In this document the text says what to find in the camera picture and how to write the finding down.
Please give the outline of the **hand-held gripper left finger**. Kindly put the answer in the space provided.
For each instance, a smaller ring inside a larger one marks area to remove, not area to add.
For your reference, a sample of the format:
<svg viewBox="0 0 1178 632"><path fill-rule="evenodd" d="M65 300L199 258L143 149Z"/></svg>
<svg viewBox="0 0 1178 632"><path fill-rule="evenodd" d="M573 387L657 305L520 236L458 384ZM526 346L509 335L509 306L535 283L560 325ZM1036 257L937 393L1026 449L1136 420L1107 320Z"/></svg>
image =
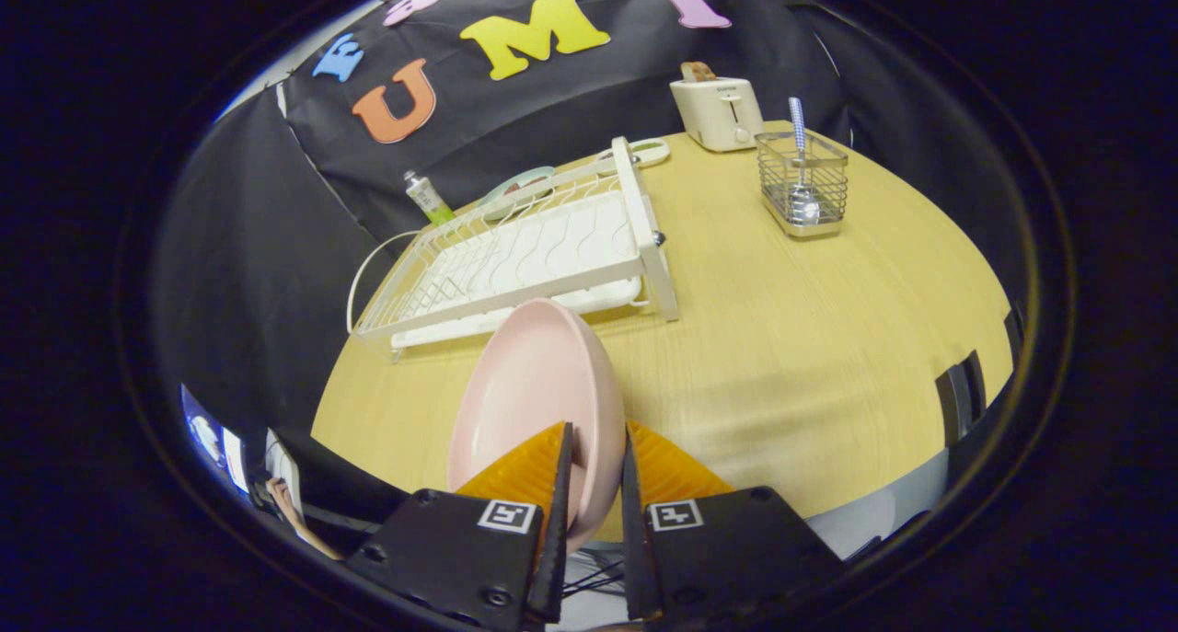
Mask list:
<svg viewBox="0 0 1178 632"><path fill-rule="evenodd" d="M482 631L541 631L560 621L573 447L573 424L555 423L458 493L418 490L346 568Z"/></svg>

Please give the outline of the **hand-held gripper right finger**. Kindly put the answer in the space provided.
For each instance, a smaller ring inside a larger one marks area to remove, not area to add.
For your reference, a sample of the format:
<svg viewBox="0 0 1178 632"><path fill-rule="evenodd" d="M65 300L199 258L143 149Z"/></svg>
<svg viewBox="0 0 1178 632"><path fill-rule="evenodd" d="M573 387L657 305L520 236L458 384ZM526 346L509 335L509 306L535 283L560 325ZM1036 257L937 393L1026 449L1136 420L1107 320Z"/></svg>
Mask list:
<svg viewBox="0 0 1178 632"><path fill-rule="evenodd" d="M769 486L736 488L631 419L621 477L627 614L644 631L712 631L790 605L843 560Z"/></svg>

